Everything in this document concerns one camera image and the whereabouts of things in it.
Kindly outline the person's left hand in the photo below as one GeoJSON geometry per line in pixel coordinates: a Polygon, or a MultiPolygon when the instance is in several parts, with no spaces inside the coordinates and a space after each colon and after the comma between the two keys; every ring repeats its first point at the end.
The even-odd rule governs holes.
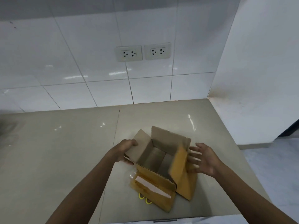
{"type": "Polygon", "coordinates": [[[137,146],[138,143],[134,139],[123,139],[120,143],[114,146],[110,151],[113,154],[115,162],[124,162],[125,153],[133,146],[137,146]]]}

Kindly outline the person's right hand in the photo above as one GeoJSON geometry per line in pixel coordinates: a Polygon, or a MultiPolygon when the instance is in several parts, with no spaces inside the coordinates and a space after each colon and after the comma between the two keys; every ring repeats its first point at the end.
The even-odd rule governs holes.
{"type": "Polygon", "coordinates": [[[211,152],[209,153],[199,153],[195,150],[195,147],[196,146],[189,147],[188,156],[202,155],[202,160],[201,163],[189,163],[187,158],[188,164],[191,164],[191,167],[187,168],[187,172],[194,173],[194,169],[201,169],[205,171],[206,175],[217,179],[219,168],[223,165],[223,162],[219,159],[213,149],[211,149],[211,152]]]}

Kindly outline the brown cardboard box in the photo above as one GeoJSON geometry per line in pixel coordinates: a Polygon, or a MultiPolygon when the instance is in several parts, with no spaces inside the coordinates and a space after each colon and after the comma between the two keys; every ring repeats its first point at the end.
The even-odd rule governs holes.
{"type": "Polygon", "coordinates": [[[152,126],[151,136],[140,129],[133,138],[138,145],[125,155],[136,165],[130,187],[165,212],[169,212],[177,194],[192,200],[197,174],[187,161],[191,139],[152,126]]]}

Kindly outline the person's right forearm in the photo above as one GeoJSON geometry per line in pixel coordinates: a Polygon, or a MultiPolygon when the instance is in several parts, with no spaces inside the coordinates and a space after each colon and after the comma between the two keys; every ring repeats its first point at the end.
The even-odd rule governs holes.
{"type": "Polygon", "coordinates": [[[214,178],[249,224],[298,224],[262,197],[223,162],[214,167],[214,178]]]}

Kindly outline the person's left forearm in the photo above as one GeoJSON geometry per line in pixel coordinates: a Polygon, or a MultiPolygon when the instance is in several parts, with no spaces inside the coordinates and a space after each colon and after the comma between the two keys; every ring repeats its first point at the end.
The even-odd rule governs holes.
{"type": "Polygon", "coordinates": [[[114,149],[69,192],[46,224],[88,224],[118,159],[114,149]]]}

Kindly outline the yellow handled scissors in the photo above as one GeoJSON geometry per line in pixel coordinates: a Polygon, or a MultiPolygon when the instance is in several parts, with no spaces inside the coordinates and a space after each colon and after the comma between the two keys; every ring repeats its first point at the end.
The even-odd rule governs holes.
{"type": "Polygon", "coordinates": [[[152,201],[149,200],[148,198],[146,198],[143,194],[139,193],[139,194],[138,194],[138,197],[139,197],[140,200],[145,200],[145,203],[146,203],[147,205],[152,204],[152,201]]]}

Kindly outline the white double wall socket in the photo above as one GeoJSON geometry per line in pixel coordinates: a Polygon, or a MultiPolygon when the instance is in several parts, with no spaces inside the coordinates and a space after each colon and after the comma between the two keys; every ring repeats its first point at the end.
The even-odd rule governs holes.
{"type": "Polygon", "coordinates": [[[115,48],[115,55],[118,62],[142,61],[142,46],[119,46],[115,48]]]}
{"type": "Polygon", "coordinates": [[[144,45],[145,59],[169,59],[171,57],[171,43],[144,45]]]}

